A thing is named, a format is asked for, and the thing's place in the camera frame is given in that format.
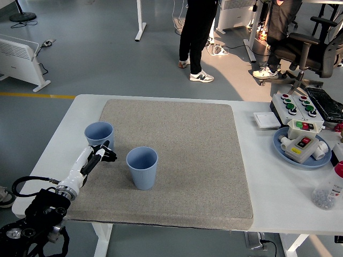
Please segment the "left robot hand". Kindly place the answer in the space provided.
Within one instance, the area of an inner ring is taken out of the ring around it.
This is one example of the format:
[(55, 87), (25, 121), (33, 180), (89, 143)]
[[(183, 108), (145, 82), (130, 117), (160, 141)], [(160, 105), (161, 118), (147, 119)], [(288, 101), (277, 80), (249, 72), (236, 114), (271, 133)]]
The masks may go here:
[(101, 145), (87, 146), (74, 163), (69, 175), (58, 183), (55, 192), (73, 200), (79, 195), (87, 176), (101, 162), (115, 162), (116, 154), (109, 148), (110, 141)]

